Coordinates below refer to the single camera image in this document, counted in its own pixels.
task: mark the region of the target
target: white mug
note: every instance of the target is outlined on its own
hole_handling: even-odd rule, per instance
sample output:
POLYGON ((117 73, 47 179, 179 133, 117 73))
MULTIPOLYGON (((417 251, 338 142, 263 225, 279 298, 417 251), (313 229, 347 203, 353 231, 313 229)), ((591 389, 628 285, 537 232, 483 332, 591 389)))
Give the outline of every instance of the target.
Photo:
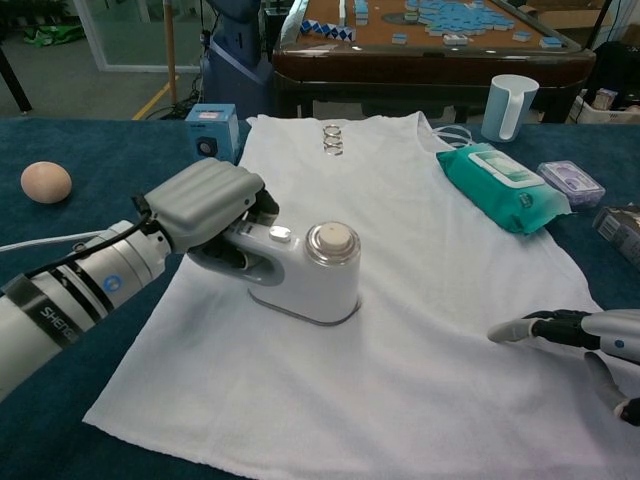
POLYGON ((516 138, 538 88, 538 82, 521 75, 493 77, 482 136, 494 142, 510 142, 516 138))

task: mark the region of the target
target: metal rings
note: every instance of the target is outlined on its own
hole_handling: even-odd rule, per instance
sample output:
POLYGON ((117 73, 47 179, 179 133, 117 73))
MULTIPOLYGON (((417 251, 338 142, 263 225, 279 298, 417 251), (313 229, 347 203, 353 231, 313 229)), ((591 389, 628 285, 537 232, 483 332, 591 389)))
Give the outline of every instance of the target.
POLYGON ((324 151, 325 153, 333 156, 342 155, 342 130, 338 125, 325 125, 322 127, 322 133, 324 134, 324 151))

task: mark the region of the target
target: white fabric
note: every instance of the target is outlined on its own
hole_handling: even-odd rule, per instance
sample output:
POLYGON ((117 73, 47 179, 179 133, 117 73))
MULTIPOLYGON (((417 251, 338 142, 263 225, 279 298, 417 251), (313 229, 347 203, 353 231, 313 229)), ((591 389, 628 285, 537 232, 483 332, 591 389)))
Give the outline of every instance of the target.
MULTIPOLYGON (((458 192, 422 116, 349 122, 342 139, 332 157, 319 121, 259 117, 243 165, 279 224, 359 232, 359 313, 317 327, 185 258, 85 421, 261 479, 636 478, 640 431, 600 404, 579 351, 485 336, 538 309, 597 310, 570 257, 458 192)), ((607 361, 638 393, 638 372, 607 361)))

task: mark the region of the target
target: egg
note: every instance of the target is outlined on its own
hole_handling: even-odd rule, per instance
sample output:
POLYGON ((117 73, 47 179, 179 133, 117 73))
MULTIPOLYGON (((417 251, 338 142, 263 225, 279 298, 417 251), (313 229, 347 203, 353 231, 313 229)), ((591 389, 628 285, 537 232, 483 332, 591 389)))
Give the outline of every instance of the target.
POLYGON ((36 162, 24 169, 20 185, 35 202, 57 203, 71 193, 71 176, 56 163, 36 162))

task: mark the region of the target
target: black box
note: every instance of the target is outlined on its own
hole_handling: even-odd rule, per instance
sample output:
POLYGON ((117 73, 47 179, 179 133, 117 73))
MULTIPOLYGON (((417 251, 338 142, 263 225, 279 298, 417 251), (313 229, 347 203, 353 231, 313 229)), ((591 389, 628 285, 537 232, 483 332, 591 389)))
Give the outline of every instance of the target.
POLYGON ((640 207, 603 207, 593 226, 640 270, 640 207))

